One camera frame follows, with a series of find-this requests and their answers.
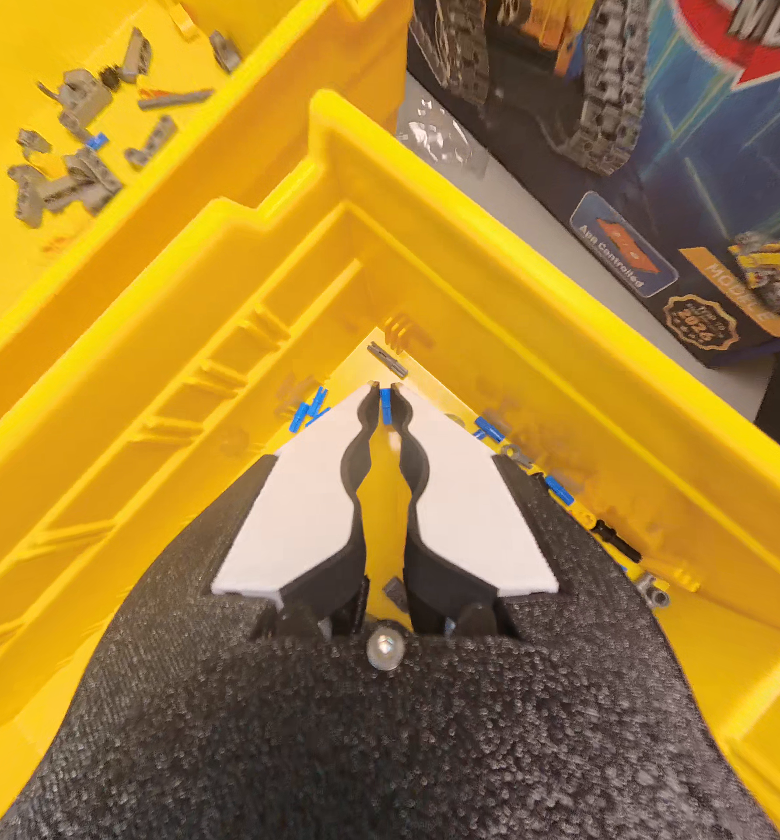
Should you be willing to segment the robot kit cardboard box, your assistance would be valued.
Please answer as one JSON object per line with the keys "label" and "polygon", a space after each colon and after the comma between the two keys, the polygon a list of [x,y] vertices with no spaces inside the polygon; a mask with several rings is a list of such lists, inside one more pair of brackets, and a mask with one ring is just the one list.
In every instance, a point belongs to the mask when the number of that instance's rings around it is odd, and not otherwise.
{"label": "robot kit cardboard box", "polygon": [[408,71],[703,364],[780,352],[780,1],[422,1]]}

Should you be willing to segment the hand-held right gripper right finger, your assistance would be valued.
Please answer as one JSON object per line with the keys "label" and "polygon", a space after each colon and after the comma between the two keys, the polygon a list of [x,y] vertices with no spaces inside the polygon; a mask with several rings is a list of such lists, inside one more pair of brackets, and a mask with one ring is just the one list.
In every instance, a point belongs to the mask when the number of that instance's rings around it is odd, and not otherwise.
{"label": "hand-held right gripper right finger", "polygon": [[555,594],[559,582],[496,456],[405,384],[393,386],[400,467],[410,488],[408,587],[420,598]]}

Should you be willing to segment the clear plastic bag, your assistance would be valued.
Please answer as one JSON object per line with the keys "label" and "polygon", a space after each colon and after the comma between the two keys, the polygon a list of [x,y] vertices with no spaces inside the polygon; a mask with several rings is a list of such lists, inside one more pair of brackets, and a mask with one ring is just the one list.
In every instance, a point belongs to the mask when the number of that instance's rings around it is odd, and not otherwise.
{"label": "clear plastic bag", "polygon": [[396,139],[442,175],[481,180],[490,155],[431,95],[414,93],[399,108]]}

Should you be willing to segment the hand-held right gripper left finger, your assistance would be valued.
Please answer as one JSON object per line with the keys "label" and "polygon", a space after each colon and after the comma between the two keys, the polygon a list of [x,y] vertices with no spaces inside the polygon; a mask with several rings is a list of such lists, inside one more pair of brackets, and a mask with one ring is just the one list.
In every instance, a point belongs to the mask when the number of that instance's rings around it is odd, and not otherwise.
{"label": "hand-held right gripper left finger", "polygon": [[365,540],[358,488],[371,468],[381,388],[365,384],[261,459],[263,481],[213,578],[216,595],[345,605]]}

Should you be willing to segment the mixed plastic connector pieces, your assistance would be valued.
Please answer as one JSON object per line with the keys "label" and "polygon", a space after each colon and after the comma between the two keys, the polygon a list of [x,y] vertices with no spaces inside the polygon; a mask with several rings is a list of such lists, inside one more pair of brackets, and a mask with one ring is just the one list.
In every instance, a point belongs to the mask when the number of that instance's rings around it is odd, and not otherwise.
{"label": "mixed plastic connector pieces", "polygon": [[[214,30],[208,36],[213,56],[222,71],[231,75],[242,63],[237,44]],[[98,154],[109,142],[104,133],[89,131],[92,122],[113,104],[114,94],[122,85],[136,85],[150,73],[153,47],[142,30],[133,27],[120,64],[101,69],[97,76],[85,68],[68,70],[56,91],[41,82],[38,89],[59,106],[59,123],[80,142],[74,154],[61,157],[63,174],[52,177],[40,165],[41,156],[52,152],[50,142],[35,130],[20,129],[17,144],[25,163],[7,170],[8,178],[17,186],[15,216],[29,228],[37,229],[46,214],[61,214],[69,205],[80,203],[91,216],[97,216],[118,195],[124,184],[108,168]],[[137,87],[137,107],[143,112],[161,112],[148,137],[139,148],[123,151],[123,159],[141,172],[160,153],[179,128],[168,111],[194,106],[212,97],[214,89],[188,92],[147,91]]]}

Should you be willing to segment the yellow parts bin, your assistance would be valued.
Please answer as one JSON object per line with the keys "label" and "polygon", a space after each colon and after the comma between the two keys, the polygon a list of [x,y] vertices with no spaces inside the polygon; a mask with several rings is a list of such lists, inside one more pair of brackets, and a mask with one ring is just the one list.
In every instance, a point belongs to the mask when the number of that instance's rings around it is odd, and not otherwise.
{"label": "yellow parts bin", "polygon": [[[405,87],[412,2],[0,2],[0,421],[210,200],[258,203],[307,145],[328,88],[389,128]],[[134,28],[147,76],[90,126],[122,189],[17,219],[19,130],[80,147],[59,123],[66,71],[122,65]]]}
{"label": "yellow parts bin", "polygon": [[[780,447],[339,94],[308,120],[0,421],[0,838],[780,838]],[[213,593],[261,459],[365,384],[493,451],[557,593],[409,589],[381,413],[358,594]]]}

